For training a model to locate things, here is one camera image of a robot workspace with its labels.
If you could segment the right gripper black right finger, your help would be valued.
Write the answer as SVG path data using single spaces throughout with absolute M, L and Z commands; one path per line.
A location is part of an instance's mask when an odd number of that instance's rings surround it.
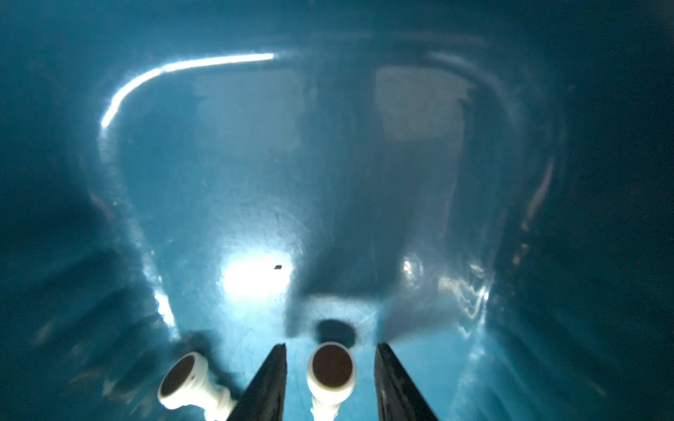
M 381 421 L 438 421 L 388 344 L 377 345 L 374 377 Z

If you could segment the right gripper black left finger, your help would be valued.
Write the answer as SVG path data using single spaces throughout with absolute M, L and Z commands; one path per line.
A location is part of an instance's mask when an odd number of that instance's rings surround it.
M 227 420 L 282 421 L 287 373 L 286 345 L 277 344 Z

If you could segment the white chess pawn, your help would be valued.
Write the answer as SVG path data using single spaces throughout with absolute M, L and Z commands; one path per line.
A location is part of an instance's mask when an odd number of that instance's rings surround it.
M 356 362 L 347 347 L 337 342 L 320 344 L 307 365 L 307 386 L 312 394 L 315 421 L 333 421 L 356 386 Z

